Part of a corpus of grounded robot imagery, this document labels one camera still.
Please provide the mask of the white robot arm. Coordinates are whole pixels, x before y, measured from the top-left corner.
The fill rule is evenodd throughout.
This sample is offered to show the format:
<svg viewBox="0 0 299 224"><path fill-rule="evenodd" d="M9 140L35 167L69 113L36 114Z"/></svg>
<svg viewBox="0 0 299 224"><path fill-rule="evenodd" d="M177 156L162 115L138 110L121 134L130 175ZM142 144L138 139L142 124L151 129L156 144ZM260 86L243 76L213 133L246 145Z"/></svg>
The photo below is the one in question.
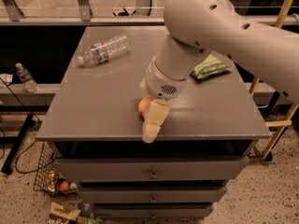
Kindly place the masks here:
<svg viewBox="0 0 299 224"><path fill-rule="evenodd" d="M142 140L153 142L168 116L169 99L212 51L226 56L299 104L299 34L237 14L228 0L167 0L168 31L141 82L153 101L142 113Z"/></svg>

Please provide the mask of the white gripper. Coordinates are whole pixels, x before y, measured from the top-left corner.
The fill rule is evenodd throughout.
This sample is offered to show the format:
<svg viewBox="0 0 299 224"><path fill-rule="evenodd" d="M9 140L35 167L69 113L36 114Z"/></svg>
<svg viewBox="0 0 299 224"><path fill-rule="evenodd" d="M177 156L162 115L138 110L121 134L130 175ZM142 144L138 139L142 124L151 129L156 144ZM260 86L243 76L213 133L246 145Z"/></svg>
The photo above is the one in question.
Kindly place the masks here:
<svg viewBox="0 0 299 224"><path fill-rule="evenodd" d="M160 99L146 104L142 126L142 140L145 143L152 143L156 139L170 112L170 104L166 100L178 97L186 84L186 79L174 80L164 75L156 65L155 58L152 58L139 87L148 95Z"/></svg>

